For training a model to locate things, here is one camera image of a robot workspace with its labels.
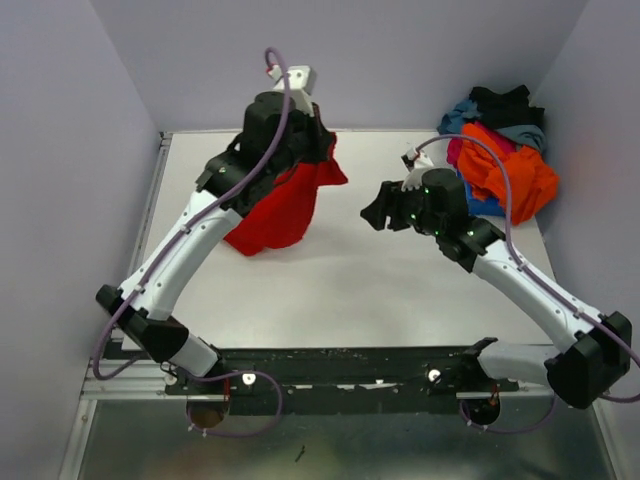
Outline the red t shirt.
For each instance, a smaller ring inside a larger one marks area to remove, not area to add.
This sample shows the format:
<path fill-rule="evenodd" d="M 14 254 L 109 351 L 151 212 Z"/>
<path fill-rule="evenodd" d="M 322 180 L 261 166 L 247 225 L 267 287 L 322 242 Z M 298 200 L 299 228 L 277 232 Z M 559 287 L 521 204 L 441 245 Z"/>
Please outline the red t shirt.
<path fill-rule="evenodd" d="M 300 242 L 311 224 L 318 190 L 341 186 L 348 178 L 335 159 L 337 135 L 329 134 L 328 158 L 317 164 L 299 163 L 276 182 L 241 223 L 224 237 L 240 254 L 250 257 L 264 250 L 278 250 Z"/>

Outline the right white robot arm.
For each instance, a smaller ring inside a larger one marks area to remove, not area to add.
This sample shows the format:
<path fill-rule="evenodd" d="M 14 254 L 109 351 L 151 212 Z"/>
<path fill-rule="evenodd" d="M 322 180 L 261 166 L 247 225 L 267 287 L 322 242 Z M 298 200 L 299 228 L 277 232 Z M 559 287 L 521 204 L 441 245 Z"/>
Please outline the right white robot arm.
<path fill-rule="evenodd" d="M 376 231 L 412 228 L 434 237 L 441 253 L 486 281 L 549 337 L 548 347 L 496 339 L 460 367 L 460 379 L 480 392 L 509 378 L 551 388 L 567 405 L 585 409 L 630 369 L 631 322 L 605 315 L 560 288 L 528 262 L 504 231 L 470 213 L 465 187 L 452 171 L 417 169 L 384 181 L 361 217 Z"/>

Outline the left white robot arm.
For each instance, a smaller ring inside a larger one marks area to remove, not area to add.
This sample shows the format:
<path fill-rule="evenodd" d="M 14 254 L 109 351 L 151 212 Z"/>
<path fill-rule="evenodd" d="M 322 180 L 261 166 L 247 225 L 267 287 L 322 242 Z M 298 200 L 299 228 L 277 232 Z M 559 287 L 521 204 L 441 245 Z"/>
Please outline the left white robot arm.
<path fill-rule="evenodd" d="M 201 395 L 222 380 L 218 351 L 172 315 L 201 264 L 302 160 L 326 157 L 330 134 L 317 105 L 302 91 L 258 94 L 246 108 L 242 131 L 211 158 L 179 219 L 147 260 L 119 286 L 102 286 L 97 303 L 156 363 L 187 373 Z"/>

